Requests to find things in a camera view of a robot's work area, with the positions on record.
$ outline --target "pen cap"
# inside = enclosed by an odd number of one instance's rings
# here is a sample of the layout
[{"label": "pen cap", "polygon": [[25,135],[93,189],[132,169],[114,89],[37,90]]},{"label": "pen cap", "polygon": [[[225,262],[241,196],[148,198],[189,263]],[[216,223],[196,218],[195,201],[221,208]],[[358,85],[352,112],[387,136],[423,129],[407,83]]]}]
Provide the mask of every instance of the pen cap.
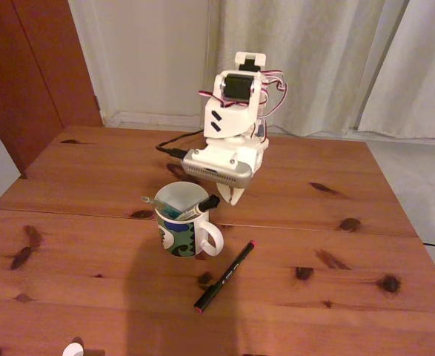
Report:
[{"label": "pen cap", "polygon": [[220,203],[219,197],[212,194],[205,201],[199,203],[198,207],[200,211],[207,211],[212,208],[216,208],[219,203]]},{"label": "pen cap", "polygon": [[208,290],[199,298],[199,300],[194,304],[194,308],[196,308],[199,313],[202,313],[212,299],[217,295],[217,292],[220,290],[222,285],[213,284],[208,288]]}]

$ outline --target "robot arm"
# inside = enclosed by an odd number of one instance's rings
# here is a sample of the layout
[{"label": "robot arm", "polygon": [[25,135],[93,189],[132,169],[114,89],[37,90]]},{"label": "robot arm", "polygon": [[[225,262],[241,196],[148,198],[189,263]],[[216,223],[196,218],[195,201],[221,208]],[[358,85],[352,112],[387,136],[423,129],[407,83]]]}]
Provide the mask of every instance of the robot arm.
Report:
[{"label": "robot arm", "polygon": [[[288,92],[282,72],[263,71],[265,62],[265,54],[238,52],[236,70],[217,75],[212,93],[199,92],[209,97],[204,119],[207,147],[189,150],[184,158],[177,153],[186,173],[216,182],[222,197],[232,205],[239,201],[262,165],[269,143],[265,118],[283,103]],[[273,83],[284,94],[279,104],[264,115],[266,87]],[[170,154],[162,145],[158,149]]]}]

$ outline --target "table surface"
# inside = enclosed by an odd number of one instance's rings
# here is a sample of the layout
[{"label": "table surface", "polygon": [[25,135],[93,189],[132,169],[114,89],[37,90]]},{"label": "table surface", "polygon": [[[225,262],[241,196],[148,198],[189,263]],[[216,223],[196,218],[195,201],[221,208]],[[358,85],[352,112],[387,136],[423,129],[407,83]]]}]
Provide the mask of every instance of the table surface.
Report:
[{"label": "table surface", "polygon": [[435,355],[435,266],[365,143],[270,138],[239,203],[211,213],[222,253],[178,259],[139,199],[195,181],[153,149],[177,135],[68,128],[0,199],[4,355],[78,336],[97,355]]}]

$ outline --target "white mug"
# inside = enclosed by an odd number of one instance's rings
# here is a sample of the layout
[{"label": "white mug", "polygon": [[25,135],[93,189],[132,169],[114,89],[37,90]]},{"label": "white mug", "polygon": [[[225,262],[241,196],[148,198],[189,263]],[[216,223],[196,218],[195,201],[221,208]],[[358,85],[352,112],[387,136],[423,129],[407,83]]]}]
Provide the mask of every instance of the white mug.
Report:
[{"label": "white mug", "polygon": [[[166,202],[174,208],[184,211],[193,204],[209,197],[204,188],[189,182],[175,182],[161,188],[155,199]],[[217,256],[224,247],[224,238],[220,230],[209,222],[209,211],[185,221],[175,221],[163,216],[155,209],[158,229],[163,247],[173,256],[192,257],[204,251]],[[216,247],[209,243],[209,234]]]}]

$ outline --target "pen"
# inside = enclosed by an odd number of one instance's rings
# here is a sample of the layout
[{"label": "pen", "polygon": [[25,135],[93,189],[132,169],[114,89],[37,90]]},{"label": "pen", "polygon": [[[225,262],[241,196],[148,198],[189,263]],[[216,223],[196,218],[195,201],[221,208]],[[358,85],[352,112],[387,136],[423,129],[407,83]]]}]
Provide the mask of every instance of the pen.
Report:
[{"label": "pen", "polygon": [[199,215],[205,213],[210,209],[217,208],[220,203],[218,196],[212,194],[210,197],[205,198],[201,202],[197,202],[191,207],[187,208],[176,218],[176,221],[192,220],[197,218]]},{"label": "pen", "polygon": [[251,240],[244,249],[240,252],[239,256],[232,262],[227,271],[220,277],[220,280],[209,287],[207,291],[199,298],[199,300],[194,304],[194,308],[197,309],[199,313],[202,313],[204,309],[209,305],[211,300],[216,296],[219,292],[220,288],[229,280],[230,276],[235,272],[237,267],[239,267],[240,263],[246,258],[246,256],[253,250],[255,247],[255,241]]}]

